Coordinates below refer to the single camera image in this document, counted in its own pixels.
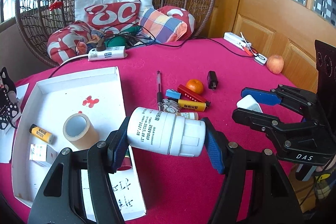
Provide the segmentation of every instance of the red lighter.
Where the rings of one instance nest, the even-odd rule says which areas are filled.
[[[193,92],[192,90],[186,88],[184,85],[179,85],[177,87],[177,92],[179,92],[182,95],[188,97],[192,101],[205,103],[207,107],[210,106],[211,102],[207,101],[201,95],[199,95],[199,94]]]

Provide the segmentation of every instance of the blue gripper pad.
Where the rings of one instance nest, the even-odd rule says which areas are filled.
[[[225,158],[226,155],[222,155],[222,151],[211,133],[205,133],[204,146],[208,152],[212,167],[216,169],[219,174],[223,175],[225,169],[223,156]]]
[[[246,95],[251,95],[260,104],[274,106],[281,103],[281,99],[275,93],[269,91],[245,88],[241,91],[241,97],[243,98]]]
[[[126,151],[128,149],[128,142],[127,142],[127,130],[124,130],[121,134],[120,140],[116,145],[113,153],[113,164],[112,169],[117,171],[118,168],[121,167],[123,160],[126,155]]]

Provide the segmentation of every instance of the white pill bottle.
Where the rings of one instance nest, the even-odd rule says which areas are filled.
[[[140,149],[173,156],[198,157],[205,138],[203,121],[138,107],[128,123],[128,143]]]

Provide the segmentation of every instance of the black charger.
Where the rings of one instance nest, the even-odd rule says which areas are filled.
[[[215,90],[218,85],[216,73],[212,70],[209,71],[207,79],[208,79],[208,88],[211,90]]]

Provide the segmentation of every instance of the wall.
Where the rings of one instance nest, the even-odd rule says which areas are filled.
[[[30,52],[16,24],[0,33],[0,69],[2,67],[7,68],[14,82],[50,69]]]

